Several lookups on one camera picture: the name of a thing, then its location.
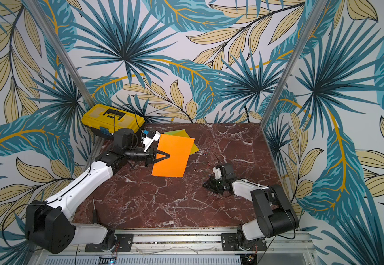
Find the orange paper sheet stack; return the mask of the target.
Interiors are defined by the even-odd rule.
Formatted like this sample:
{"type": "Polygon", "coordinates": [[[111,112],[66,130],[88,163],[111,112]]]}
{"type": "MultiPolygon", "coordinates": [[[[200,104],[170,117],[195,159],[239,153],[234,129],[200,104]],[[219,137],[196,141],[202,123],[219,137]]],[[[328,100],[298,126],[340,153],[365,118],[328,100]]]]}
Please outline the orange paper sheet stack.
{"type": "Polygon", "coordinates": [[[170,154],[170,158],[153,165],[152,175],[183,177],[193,144],[193,138],[162,134],[157,149],[170,154]]]}

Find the green paper sheet stack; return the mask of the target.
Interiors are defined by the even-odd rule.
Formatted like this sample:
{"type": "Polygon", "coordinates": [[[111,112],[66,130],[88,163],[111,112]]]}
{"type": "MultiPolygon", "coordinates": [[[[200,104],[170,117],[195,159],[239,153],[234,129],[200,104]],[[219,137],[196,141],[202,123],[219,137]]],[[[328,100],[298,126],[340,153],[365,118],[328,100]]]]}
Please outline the green paper sheet stack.
{"type": "Polygon", "coordinates": [[[186,133],[186,131],[184,129],[165,132],[165,134],[168,134],[168,135],[175,135],[175,136],[181,136],[181,137],[184,137],[185,133],[186,133]]]}

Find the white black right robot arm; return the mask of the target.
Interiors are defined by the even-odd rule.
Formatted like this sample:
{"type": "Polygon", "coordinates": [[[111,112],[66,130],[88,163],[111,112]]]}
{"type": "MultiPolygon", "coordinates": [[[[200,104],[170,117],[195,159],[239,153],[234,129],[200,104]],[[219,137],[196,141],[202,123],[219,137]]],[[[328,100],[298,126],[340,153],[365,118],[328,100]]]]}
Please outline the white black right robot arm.
{"type": "Polygon", "coordinates": [[[242,242],[279,236],[299,227],[299,219],[282,186],[261,185],[239,178],[230,163],[213,167],[203,187],[215,194],[229,193],[252,202],[255,219],[238,228],[242,242]]]}

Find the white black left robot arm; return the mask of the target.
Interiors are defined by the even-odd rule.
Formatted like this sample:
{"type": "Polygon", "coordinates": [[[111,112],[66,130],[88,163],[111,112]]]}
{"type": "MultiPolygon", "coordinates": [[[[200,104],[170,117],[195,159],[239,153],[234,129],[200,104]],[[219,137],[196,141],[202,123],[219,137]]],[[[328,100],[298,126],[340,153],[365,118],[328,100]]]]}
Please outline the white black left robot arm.
{"type": "Polygon", "coordinates": [[[35,200],[27,206],[26,240],[52,254],[58,254],[70,245],[82,244],[113,251],[117,246],[114,228],[97,220],[92,224],[74,224],[69,218],[93,191],[129,162],[143,161],[148,166],[170,158],[168,153],[151,146],[160,136],[158,131],[146,130],[143,145],[139,146],[133,142],[138,135],[132,129],[122,128],[114,132],[113,143],[71,184],[44,202],[35,200]]]}

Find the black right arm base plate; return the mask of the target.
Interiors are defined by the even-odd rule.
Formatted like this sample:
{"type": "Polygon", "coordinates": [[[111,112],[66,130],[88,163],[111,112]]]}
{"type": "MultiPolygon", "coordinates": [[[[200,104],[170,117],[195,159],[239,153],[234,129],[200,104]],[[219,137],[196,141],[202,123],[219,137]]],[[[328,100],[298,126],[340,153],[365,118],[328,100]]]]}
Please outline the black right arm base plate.
{"type": "Polygon", "coordinates": [[[264,238],[247,240],[239,232],[221,234],[223,251],[263,251],[267,249],[264,238]]]}

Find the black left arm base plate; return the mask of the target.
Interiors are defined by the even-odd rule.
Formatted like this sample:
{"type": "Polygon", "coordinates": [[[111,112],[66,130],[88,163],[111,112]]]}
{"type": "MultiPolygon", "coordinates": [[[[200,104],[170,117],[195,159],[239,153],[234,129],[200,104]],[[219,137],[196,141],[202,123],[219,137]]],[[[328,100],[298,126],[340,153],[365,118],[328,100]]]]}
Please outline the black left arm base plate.
{"type": "Polygon", "coordinates": [[[130,252],[132,244],[133,234],[115,234],[109,244],[86,244],[85,252],[130,252]]]}

